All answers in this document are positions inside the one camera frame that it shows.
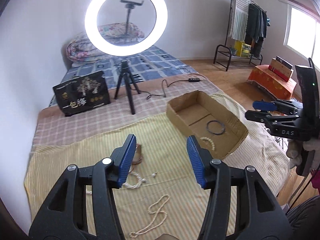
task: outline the silver screw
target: silver screw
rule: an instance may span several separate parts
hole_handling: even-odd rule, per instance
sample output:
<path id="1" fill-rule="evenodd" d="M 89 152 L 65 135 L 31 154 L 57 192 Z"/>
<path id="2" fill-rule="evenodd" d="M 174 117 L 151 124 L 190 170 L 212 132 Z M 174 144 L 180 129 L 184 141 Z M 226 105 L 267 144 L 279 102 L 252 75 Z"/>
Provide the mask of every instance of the silver screw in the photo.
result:
<path id="1" fill-rule="evenodd" d="M 213 159 L 213 160 L 211 160 L 211 163 L 214 164 L 214 165 L 219 165 L 219 164 L 221 164 L 221 160 Z"/>
<path id="2" fill-rule="evenodd" d="M 255 167 L 253 167 L 253 166 L 248 166 L 248 167 L 247 167 L 247 171 L 249 171 L 249 172 L 255 172 L 256 169 L 255 169 Z"/>
<path id="3" fill-rule="evenodd" d="M 68 166 L 68 171 L 74 171 L 77 168 L 74 164 Z"/>
<path id="4" fill-rule="evenodd" d="M 110 164 L 112 162 L 112 160 L 110 159 L 110 158 L 104 158 L 103 160 L 102 160 L 102 163 L 104 164 L 104 165 L 108 165 L 108 164 Z"/>

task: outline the blue checkered bedsheet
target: blue checkered bedsheet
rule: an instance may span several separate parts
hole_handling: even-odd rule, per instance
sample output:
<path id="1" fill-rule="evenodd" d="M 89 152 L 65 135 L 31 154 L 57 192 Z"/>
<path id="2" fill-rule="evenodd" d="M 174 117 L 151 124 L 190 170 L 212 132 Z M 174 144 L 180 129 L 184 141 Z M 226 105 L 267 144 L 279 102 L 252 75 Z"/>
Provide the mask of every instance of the blue checkered bedsheet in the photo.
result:
<path id="1" fill-rule="evenodd" d="M 162 77 L 165 78 L 180 74 L 196 73 L 192 67 L 184 64 L 164 50 L 159 49 L 156 46 L 152 46 L 149 49 L 133 56 L 114 56 L 111 59 L 104 59 L 92 64 L 71 68 L 68 70 L 61 83 L 102 70 L 105 75 L 108 89 L 116 88 L 121 61 L 124 59 L 129 61 L 130 70 L 137 83 Z M 55 106 L 56 104 L 56 99 L 53 97 L 50 106 Z"/>

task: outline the blue gripper pad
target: blue gripper pad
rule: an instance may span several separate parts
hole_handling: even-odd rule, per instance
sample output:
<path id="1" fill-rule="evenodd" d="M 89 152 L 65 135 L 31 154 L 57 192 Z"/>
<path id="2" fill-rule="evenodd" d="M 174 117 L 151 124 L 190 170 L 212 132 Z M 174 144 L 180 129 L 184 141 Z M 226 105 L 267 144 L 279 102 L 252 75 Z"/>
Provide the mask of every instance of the blue gripper pad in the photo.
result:
<path id="1" fill-rule="evenodd" d="M 118 170 L 118 187 L 122 187 L 127 180 L 131 163 L 136 152 L 137 138 L 133 134 L 129 134 L 125 140 L 123 146 L 120 148 L 119 156 L 123 156 L 120 160 L 119 170 Z"/>
<path id="2" fill-rule="evenodd" d="M 205 179 L 205 165 L 203 163 L 203 160 L 200 156 L 200 152 L 203 151 L 205 155 L 209 155 L 209 160 L 212 159 L 211 154 L 208 150 L 202 149 L 195 136 L 190 136 L 187 139 L 187 152 L 189 155 L 189 159 L 193 168 L 193 172 L 195 174 L 197 183 L 200 184 L 202 188 L 205 188 L 207 185 L 207 181 Z"/>
<path id="3" fill-rule="evenodd" d="M 277 110 L 277 106 L 274 103 L 263 102 L 263 101 L 254 101 L 252 104 L 252 107 L 257 110 L 270 111 L 270 112 Z"/>

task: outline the white glove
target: white glove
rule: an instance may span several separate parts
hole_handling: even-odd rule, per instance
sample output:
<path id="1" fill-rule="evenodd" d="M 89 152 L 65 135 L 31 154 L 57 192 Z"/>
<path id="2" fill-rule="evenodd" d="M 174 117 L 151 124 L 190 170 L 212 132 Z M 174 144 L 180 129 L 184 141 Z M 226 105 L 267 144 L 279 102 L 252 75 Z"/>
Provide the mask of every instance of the white glove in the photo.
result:
<path id="1" fill-rule="evenodd" d="M 301 150 L 302 150 L 302 144 L 303 148 L 306 151 L 313 151 L 315 150 L 315 156 L 313 158 L 312 164 L 311 164 L 311 170 L 316 170 L 320 163 L 320 140 L 311 138 L 308 142 L 300 142 L 295 140 L 288 140 L 288 150 L 287 150 L 287 156 L 290 158 L 290 169 L 292 169 L 295 166 L 299 166 L 302 163 L 302 157 L 301 157 Z"/>

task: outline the clothes rack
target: clothes rack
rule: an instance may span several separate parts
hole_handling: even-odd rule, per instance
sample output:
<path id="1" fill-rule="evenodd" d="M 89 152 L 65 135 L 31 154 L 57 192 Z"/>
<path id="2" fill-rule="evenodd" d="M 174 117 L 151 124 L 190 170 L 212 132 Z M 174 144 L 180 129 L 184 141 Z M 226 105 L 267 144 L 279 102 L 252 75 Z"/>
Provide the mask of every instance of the clothes rack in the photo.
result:
<path id="1" fill-rule="evenodd" d="M 251 3 L 255 4 L 256 6 L 258 6 L 261 9 L 261 7 L 258 4 L 256 4 L 253 0 L 250 0 L 250 1 L 251 1 Z M 229 11 L 229 20 L 228 20 L 228 29 L 227 29 L 227 34 L 226 34 L 226 40 L 224 42 L 224 45 L 223 44 L 219 44 L 217 46 L 216 52 L 215 52 L 215 55 L 214 55 L 213 63 L 214 64 L 218 63 L 219 65 L 225 67 L 226 71 L 228 71 L 228 69 L 231 68 L 231 67 L 253 67 L 253 66 L 255 66 L 255 64 L 252 62 L 253 60 L 259 60 L 260 61 L 260 65 L 261 65 L 262 64 L 262 60 L 263 60 L 263 57 L 262 57 L 261 54 L 260 54 L 260 57 L 256 57 L 256 56 L 254 56 L 252 54 L 250 54 L 249 57 L 234 56 L 231 53 L 231 49 L 227 47 L 228 32 L 229 32 L 229 28 L 230 28 L 231 11 L 232 11 L 232 0 L 230 0 L 230 11 Z M 219 50 L 220 47 L 227 49 L 227 51 L 220 51 Z M 227 61 L 217 61 L 218 53 L 228 57 L 228 60 Z M 231 61 L 232 58 L 239 58 L 239 59 L 242 59 L 242 61 Z M 246 59 L 249 60 L 249 66 L 230 66 L 231 62 L 232 63 L 245 63 L 244 60 L 246 60 Z"/>

